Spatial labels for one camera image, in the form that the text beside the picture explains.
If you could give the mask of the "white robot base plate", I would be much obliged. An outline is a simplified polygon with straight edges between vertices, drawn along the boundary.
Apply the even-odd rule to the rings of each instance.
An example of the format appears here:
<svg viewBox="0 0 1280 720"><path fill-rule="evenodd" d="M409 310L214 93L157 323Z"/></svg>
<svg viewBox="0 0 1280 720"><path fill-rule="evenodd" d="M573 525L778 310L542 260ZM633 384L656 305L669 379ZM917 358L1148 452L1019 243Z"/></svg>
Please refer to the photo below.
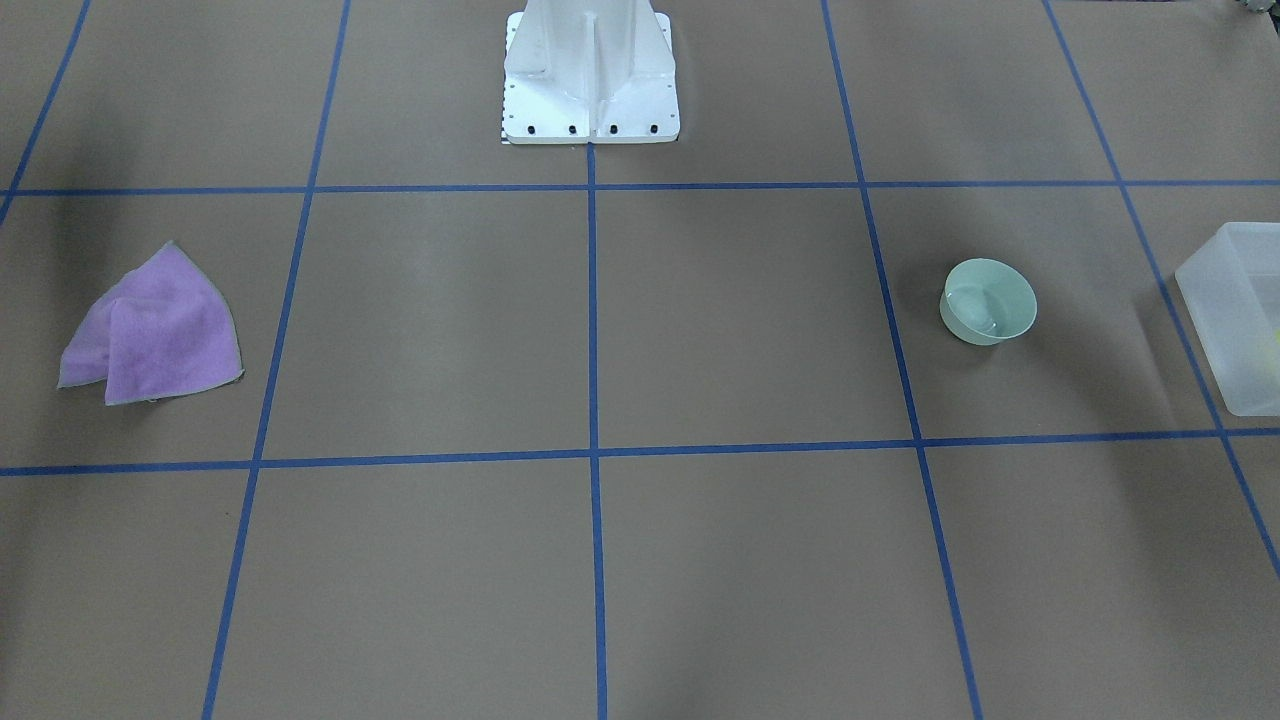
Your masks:
<svg viewBox="0 0 1280 720"><path fill-rule="evenodd" d="M530 79L504 79L500 132L512 145L669 143L681 115L673 79L634 81L608 99L575 99Z"/></svg>

